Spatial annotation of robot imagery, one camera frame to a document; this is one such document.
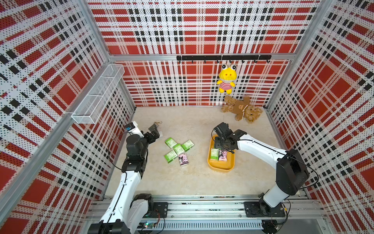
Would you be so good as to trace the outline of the pink tissue pack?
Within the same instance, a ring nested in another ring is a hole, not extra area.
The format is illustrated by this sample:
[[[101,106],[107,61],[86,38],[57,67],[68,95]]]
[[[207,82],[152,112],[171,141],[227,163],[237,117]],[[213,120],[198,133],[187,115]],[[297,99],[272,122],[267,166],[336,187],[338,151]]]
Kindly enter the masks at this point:
[[[228,152],[226,150],[219,150],[219,161],[227,161]]]
[[[178,156],[180,166],[187,166],[189,164],[188,156],[186,153],[180,154]]]

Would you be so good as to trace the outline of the green tissue pack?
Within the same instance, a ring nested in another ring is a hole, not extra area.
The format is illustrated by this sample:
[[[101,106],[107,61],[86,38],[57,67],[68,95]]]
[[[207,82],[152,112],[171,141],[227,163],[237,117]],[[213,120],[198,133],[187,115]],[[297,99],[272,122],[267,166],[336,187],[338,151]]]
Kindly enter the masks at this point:
[[[177,157],[178,157],[178,154],[174,150],[172,150],[169,153],[167,153],[167,154],[164,155],[164,158],[166,159],[167,163],[171,163]]]
[[[210,161],[218,161],[219,160],[219,149],[211,148],[210,149]]]
[[[181,144],[176,144],[175,146],[173,146],[173,150],[178,156],[186,152]]]
[[[189,151],[194,147],[194,143],[189,139],[185,143],[182,144],[182,148],[185,152]]]
[[[169,147],[169,148],[173,148],[174,146],[176,146],[178,143],[172,138],[168,138],[165,140],[165,144]]]

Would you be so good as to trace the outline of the yellow storage tray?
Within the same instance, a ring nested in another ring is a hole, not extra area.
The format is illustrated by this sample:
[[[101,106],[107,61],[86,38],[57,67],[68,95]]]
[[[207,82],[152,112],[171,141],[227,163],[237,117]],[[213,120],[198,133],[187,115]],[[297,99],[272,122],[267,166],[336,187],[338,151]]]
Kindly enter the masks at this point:
[[[213,139],[210,140],[210,147],[208,150],[207,163],[212,170],[219,172],[229,172],[235,167],[235,151],[234,153],[227,153],[226,161],[211,160],[211,150],[215,148],[217,135],[213,135]]]

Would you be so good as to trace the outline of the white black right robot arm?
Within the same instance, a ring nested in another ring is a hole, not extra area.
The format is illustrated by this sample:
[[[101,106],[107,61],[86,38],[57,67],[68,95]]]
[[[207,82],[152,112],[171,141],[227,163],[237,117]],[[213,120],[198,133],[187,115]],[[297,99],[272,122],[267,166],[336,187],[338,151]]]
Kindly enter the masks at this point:
[[[281,203],[288,197],[295,195],[303,188],[309,179],[310,173],[300,153],[297,150],[284,150],[261,142],[242,130],[235,132],[228,127],[217,126],[213,130],[217,136],[213,141],[229,152],[240,150],[247,152],[275,169],[274,186],[254,203],[254,211],[250,216],[272,216]]]

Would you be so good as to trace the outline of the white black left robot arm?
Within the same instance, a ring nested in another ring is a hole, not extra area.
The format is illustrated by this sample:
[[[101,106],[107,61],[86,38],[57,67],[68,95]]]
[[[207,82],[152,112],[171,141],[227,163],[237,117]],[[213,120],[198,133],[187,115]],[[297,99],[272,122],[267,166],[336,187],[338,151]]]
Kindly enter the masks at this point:
[[[141,219],[153,213],[152,195],[135,195],[135,192],[146,169],[148,147],[160,137],[157,124],[144,133],[134,121],[127,124],[125,130],[129,136],[119,186],[100,221],[90,225],[89,234],[134,234]]]

